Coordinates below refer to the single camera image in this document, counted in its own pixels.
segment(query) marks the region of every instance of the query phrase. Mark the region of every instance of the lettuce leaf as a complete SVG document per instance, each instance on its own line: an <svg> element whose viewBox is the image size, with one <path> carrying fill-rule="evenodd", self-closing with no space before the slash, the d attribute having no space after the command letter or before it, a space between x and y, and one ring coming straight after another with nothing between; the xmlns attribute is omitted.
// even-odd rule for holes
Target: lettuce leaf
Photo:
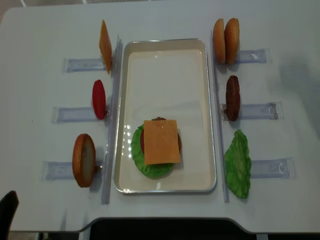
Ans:
<svg viewBox="0 0 320 240"><path fill-rule="evenodd" d="M172 169L174 164L165 163L165 164L145 165L145 156L144 156L144 153L142 152L141 145L140 145L140 137L143 129L144 129L144 125L142 124L137 128L137 130L133 134L132 141L131 141L132 159L141 173L143 173L145 176L149 178L157 178L169 172Z"/></svg>
<svg viewBox="0 0 320 240"><path fill-rule="evenodd" d="M224 161L228 188L239 198L246 199L250 189L251 159L247 137L240 129L235 131Z"/></svg>

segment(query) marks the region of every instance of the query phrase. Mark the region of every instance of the white tray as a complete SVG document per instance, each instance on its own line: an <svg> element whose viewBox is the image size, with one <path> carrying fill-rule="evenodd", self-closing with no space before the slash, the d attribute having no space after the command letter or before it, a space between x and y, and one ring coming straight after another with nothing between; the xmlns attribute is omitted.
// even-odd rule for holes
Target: white tray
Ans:
<svg viewBox="0 0 320 240"><path fill-rule="evenodd" d="M124 49L114 184L122 193L207 192L217 180L207 50L199 39L131 42ZM131 155L135 130L156 117L173 119L181 163L148 178Z"/></svg>

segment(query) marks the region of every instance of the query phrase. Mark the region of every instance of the table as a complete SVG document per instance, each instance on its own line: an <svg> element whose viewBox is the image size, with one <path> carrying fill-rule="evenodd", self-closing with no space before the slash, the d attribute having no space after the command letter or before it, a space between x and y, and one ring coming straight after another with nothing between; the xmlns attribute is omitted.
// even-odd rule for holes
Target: table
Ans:
<svg viewBox="0 0 320 240"><path fill-rule="evenodd" d="M320 103L319 7L316 0L177 0L9 10L0 26L0 196L15 190L20 200L11 230L80 231L101 218L181 217L229 219L255 233L320 232L320 142L314 127ZM276 84L282 77L283 56L299 67L301 75L292 75L288 83L296 91L266 89L283 101L280 139L287 140L283 146L294 157L296 178L252 180L248 200L231 193L230 203L224 203L215 134L217 183L207 194L123 195L112 186L110 204L102 205L101 186L40 180L43 161L71 161L78 134L91 135L98 158L104 158L108 128L103 122L50 122L54 106L90 106L97 79L106 95L112 94L111 79L103 71L62 72L64 58L100 55L102 19L113 47L117 34L124 46L131 41L201 39L213 86L210 31L218 18L226 23L232 17L239 19L241 49L271 48L270 74L262 76L266 81Z"/></svg>

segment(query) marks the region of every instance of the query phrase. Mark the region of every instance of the orange cheese slice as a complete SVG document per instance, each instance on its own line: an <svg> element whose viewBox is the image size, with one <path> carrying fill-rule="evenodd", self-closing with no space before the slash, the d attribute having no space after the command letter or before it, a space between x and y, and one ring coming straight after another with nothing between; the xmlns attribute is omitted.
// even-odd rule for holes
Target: orange cheese slice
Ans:
<svg viewBox="0 0 320 240"><path fill-rule="evenodd" d="M102 20L101 24L99 48L102 54L106 70L108 74L110 74L112 61L112 47L105 20Z"/></svg>
<svg viewBox="0 0 320 240"><path fill-rule="evenodd" d="M144 164L179 162L176 120L144 121Z"/></svg>

